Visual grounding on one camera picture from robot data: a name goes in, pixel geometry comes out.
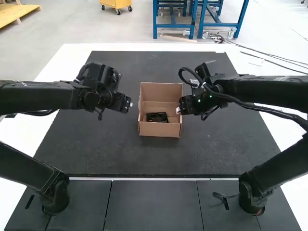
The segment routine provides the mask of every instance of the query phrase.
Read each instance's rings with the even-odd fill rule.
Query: open cardboard box
[[[182,116],[176,113],[182,84],[141,83],[138,130],[141,136],[180,137]],[[166,112],[168,123],[147,122],[146,114]]]

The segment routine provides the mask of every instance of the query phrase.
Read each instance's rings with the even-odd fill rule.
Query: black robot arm
[[[192,94],[179,100],[177,112],[182,115],[201,115],[205,120],[215,110],[234,102],[246,109],[267,112],[298,123],[308,131],[308,122],[294,114],[254,105],[263,103],[308,112],[308,76],[257,77],[210,73],[208,64],[194,71],[179,70],[180,78],[192,88]],[[188,71],[194,79],[187,81],[183,72]],[[260,216],[273,190],[282,184],[308,173],[308,135],[277,154],[267,162],[254,167],[239,177],[239,204],[252,215]]]
[[[84,65],[74,82],[53,83],[0,80],[0,115],[23,113],[46,116],[57,109],[97,111],[105,108],[127,113],[131,98],[117,91],[121,75],[103,64]],[[40,195],[42,210],[49,215],[63,211],[69,197],[69,177],[0,142],[0,177],[24,184]]]

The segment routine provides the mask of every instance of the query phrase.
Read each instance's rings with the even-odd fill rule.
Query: blue metal rack
[[[158,14],[159,7],[169,8],[171,16],[171,24],[157,24],[156,17]],[[175,21],[173,7],[183,7],[183,16],[186,16],[187,0],[153,0],[153,38],[157,38],[158,28],[188,28],[190,29],[189,39],[193,39],[195,21],[197,16],[197,4],[192,9],[192,22],[191,24],[177,24]]]
[[[226,27],[235,27],[236,28],[236,32],[234,33],[233,37],[236,39],[238,38],[239,34],[240,34],[240,30],[242,27],[242,23],[244,20],[244,16],[245,16],[245,12],[248,6],[249,0],[244,0],[243,2],[243,6],[242,6],[242,10],[238,19],[237,23],[223,23],[220,21],[219,17],[221,14],[221,10],[222,10],[222,4],[223,4],[223,0],[218,0],[217,2],[210,2],[208,0],[203,0],[202,2],[198,2],[199,6],[202,6],[202,10],[201,10],[201,17],[200,17],[200,24],[199,24],[199,31],[198,31],[198,39],[202,38],[202,32],[203,32],[203,27],[204,26],[226,26]],[[219,7],[219,11],[216,13],[212,10],[212,6],[218,6]],[[204,22],[204,17],[205,17],[205,11],[208,10],[209,14],[211,15],[211,17],[214,19],[214,23],[205,23]]]

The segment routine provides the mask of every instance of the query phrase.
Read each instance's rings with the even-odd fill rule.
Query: concrete floor
[[[8,25],[0,29],[0,79],[34,80],[64,43],[172,42],[162,38],[152,39],[150,0],[133,0],[133,12],[123,9],[120,16],[108,7],[103,12],[98,0],[22,2],[40,4],[43,11],[23,17],[21,25]],[[221,20],[236,21],[242,2],[226,0]],[[240,37],[235,41],[308,62],[308,41],[303,35],[306,30],[294,30],[294,25],[290,23],[294,20],[293,16],[297,15],[296,19],[300,17],[307,25],[307,3],[302,5],[299,2],[250,0]],[[168,21],[169,18],[158,17],[157,20]],[[185,20],[189,21],[189,18],[180,18],[178,22]],[[198,42],[211,41],[199,39]]]

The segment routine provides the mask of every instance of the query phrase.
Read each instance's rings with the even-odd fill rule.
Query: black foam pad
[[[265,212],[260,217],[245,213],[238,197],[228,199],[229,210],[212,196],[213,192],[233,195],[239,192],[237,180],[198,181],[198,192],[205,230],[211,231],[300,231],[300,227],[281,188],[269,197]]]
[[[281,188],[274,190],[265,206],[264,214],[257,219],[262,231],[301,230]]]
[[[71,180],[70,202],[60,214],[43,214],[37,194],[26,189],[14,210],[6,231],[102,231],[107,211],[111,181]],[[29,198],[35,195],[32,202]]]
[[[215,52],[93,51],[88,62],[114,67],[122,74],[119,91],[135,105],[127,114],[60,111],[35,158],[70,176],[229,177],[239,176],[279,152],[260,114],[234,104],[206,121],[183,116],[179,139],[140,137],[140,82],[179,83],[178,71],[217,60],[212,73],[236,74],[228,56]],[[191,94],[183,85],[183,94]]]
[[[6,231],[45,231],[50,216],[43,214],[39,196],[27,188],[18,202]]]
[[[102,231],[111,181],[71,180],[70,203],[51,218],[46,231]]]
[[[105,231],[203,231],[195,181],[114,181]]]
[[[229,211],[224,204],[212,196],[213,192],[225,195],[238,193],[237,180],[197,181],[205,230],[211,231],[260,231],[256,217],[245,213],[237,198],[228,199]]]

